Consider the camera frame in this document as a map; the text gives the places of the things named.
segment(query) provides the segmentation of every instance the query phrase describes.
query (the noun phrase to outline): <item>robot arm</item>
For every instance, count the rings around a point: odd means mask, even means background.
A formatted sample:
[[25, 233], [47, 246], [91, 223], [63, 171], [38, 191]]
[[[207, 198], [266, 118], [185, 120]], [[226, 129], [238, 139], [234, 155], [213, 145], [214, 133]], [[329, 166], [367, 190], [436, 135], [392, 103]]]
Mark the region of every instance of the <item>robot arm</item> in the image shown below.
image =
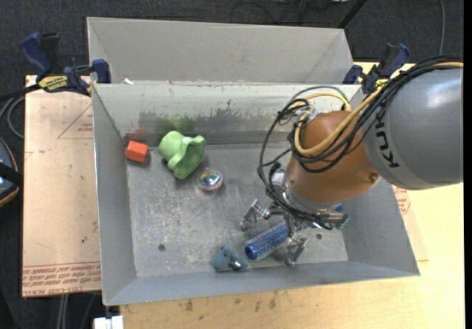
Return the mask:
[[352, 111], [303, 114], [289, 136], [290, 162], [269, 176], [268, 194], [313, 218], [380, 178], [408, 190], [461, 182], [462, 73], [459, 58], [427, 60]]

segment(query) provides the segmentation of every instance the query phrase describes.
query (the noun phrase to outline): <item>orange object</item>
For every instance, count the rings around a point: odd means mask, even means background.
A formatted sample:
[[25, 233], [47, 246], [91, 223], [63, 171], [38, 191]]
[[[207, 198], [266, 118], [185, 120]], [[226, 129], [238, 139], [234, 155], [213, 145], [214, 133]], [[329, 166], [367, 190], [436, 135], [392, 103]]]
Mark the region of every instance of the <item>orange object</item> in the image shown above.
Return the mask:
[[148, 153], [147, 151], [148, 146], [146, 144], [130, 140], [126, 148], [125, 157], [131, 161], [144, 162], [146, 160], [146, 154]]

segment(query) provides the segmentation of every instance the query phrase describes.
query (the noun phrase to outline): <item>cardboard sheet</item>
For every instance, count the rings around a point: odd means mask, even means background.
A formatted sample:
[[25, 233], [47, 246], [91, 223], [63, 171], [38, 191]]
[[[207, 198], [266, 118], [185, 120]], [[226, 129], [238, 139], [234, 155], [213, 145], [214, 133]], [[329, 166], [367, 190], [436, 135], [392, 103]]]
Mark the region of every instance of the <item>cardboard sheet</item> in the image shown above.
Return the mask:
[[35, 91], [25, 104], [22, 296], [99, 291], [91, 99]]

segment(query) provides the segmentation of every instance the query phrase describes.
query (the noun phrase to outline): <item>green toy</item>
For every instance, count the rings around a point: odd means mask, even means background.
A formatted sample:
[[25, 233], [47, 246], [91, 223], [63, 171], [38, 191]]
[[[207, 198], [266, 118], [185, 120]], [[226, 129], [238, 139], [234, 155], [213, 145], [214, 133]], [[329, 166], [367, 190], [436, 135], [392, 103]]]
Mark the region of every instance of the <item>green toy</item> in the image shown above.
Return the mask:
[[202, 136], [188, 137], [171, 131], [159, 143], [158, 152], [177, 179], [185, 179], [201, 163], [207, 141]]

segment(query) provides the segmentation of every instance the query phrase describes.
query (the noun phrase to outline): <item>blue clamp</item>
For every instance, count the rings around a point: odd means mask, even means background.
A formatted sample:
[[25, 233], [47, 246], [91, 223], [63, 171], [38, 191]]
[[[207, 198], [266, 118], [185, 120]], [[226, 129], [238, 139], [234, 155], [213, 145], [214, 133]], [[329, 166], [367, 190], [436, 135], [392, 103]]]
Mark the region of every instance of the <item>blue clamp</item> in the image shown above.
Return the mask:
[[362, 91], [364, 94], [373, 93], [379, 78], [390, 79], [393, 72], [399, 70], [410, 59], [410, 51], [403, 44], [394, 46], [387, 44], [380, 63], [374, 65], [368, 74], [362, 76]]
[[61, 68], [57, 62], [58, 43], [57, 34], [41, 36], [39, 32], [28, 35], [20, 43], [21, 54], [40, 70], [36, 77], [39, 88], [49, 93], [71, 91], [89, 96], [90, 84], [82, 80], [81, 75], [93, 75], [92, 80], [98, 83], [111, 82], [110, 69], [103, 59], [94, 60], [91, 66]]
[[346, 73], [346, 76], [344, 76], [344, 80], [342, 83], [344, 85], [352, 85], [355, 83], [359, 82], [359, 77], [362, 75], [363, 69], [361, 66], [358, 66], [357, 64], [354, 64], [351, 69], [349, 70], [348, 73]]

